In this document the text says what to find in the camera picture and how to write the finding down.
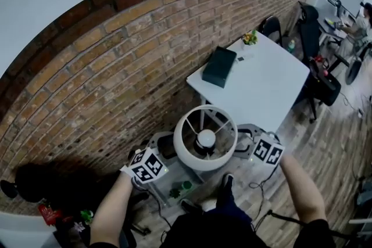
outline blue pants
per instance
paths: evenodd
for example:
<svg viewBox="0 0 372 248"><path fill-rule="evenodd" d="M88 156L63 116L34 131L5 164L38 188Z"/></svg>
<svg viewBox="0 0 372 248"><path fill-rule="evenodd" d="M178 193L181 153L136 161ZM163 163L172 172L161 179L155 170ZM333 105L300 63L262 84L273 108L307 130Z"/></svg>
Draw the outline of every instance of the blue pants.
<svg viewBox="0 0 372 248"><path fill-rule="evenodd" d="M233 192L231 191L232 185L232 179L228 179L225 187L223 187L223 184L221 184L217 197L216 208L206 212L205 214L228 215L251 224L251 217L245 214L245 212L235 204L234 196L232 194Z"/></svg>

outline chair headrest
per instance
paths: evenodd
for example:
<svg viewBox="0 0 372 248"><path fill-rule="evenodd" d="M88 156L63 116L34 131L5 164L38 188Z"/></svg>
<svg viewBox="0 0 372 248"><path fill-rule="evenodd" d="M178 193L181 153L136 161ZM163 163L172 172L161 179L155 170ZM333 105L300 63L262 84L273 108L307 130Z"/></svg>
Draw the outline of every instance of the chair headrest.
<svg viewBox="0 0 372 248"><path fill-rule="evenodd" d="M318 19L319 14L314 6L304 5L302 6L302 17L305 23L311 23Z"/></svg>

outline brick wall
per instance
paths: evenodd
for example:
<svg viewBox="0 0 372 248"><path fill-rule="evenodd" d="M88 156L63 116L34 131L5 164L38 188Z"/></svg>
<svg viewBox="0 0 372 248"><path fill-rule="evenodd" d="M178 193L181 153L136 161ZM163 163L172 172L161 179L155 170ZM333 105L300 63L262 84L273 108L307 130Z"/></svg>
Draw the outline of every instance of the brick wall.
<svg viewBox="0 0 372 248"><path fill-rule="evenodd" d="M196 106L185 78L217 45L298 0L84 0L38 34L0 80L0 175L20 164L100 174ZM0 194L0 210L36 212Z"/></svg>

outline person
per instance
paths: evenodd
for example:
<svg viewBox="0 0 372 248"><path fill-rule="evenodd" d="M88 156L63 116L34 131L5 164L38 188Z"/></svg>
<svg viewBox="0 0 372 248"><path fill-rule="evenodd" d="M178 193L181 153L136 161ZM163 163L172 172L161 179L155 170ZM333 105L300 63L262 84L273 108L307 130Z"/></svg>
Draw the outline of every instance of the person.
<svg viewBox="0 0 372 248"><path fill-rule="evenodd" d="M294 247L336 247L328 227L323 198L314 182L292 155L283 156L280 166L298 217L307 223ZM183 206L189 213L176 219L161 248L267 247L254 233L251 218L235 204L231 191L233 183L231 174L224 176L213 210L203 212L199 207L184 202ZM131 190L131 178L121 173L94 215L90 248L119 247Z"/></svg>
<svg viewBox="0 0 372 248"><path fill-rule="evenodd" d="M348 34L341 42L338 54L348 58L353 50L356 53L363 46L366 39L372 38L372 5L368 2L363 5L363 16L357 17L352 27L338 28Z"/></svg>

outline black sleeve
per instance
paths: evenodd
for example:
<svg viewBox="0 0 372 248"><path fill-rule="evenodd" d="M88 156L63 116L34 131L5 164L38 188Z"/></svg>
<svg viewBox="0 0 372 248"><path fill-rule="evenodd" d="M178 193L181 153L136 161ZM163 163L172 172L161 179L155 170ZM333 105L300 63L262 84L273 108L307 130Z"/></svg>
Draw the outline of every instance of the black sleeve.
<svg viewBox="0 0 372 248"><path fill-rule="evenodd" d="M109 243L94 243L89 248L117 248L115 245Z"/></svg>
<svg viewBox="0 0 372 248"><path fill-rule="evenodd" d="M326 220L314 220L302 228L297 237L294 248L304 247L336 247L330 232L330 227Z"/></svg>

